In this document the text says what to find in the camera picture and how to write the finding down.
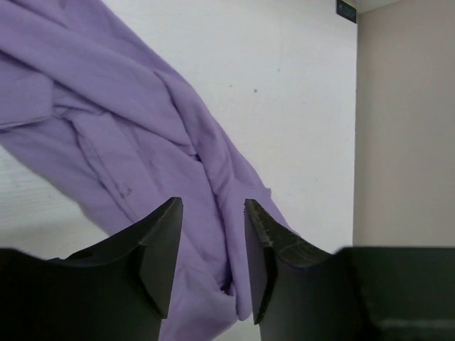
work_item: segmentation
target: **purple shirt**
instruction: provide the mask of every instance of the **purple shirt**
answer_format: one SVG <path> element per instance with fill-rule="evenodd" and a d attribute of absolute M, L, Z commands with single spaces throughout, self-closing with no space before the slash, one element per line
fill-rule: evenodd
<path fill-rule="evenodd" d="M 193 88 L 101 1 L 0 0 L 0 143 L 110 234 L 183 198 L 161 340 L 250 315 L 245 198 L 284 219 Z"/>

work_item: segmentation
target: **wrinkled cloth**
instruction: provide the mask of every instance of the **wrinkled cloth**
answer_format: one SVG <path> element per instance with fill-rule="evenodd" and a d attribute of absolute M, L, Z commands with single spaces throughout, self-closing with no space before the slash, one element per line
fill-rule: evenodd
<path fill-rule="evenodd" d="M 100 0 L 0 0 L 0 143 L 109 234 L 183 198 L 160 340 L 250 315 L 245 198 L 285 221 L 192 87 Z"/>

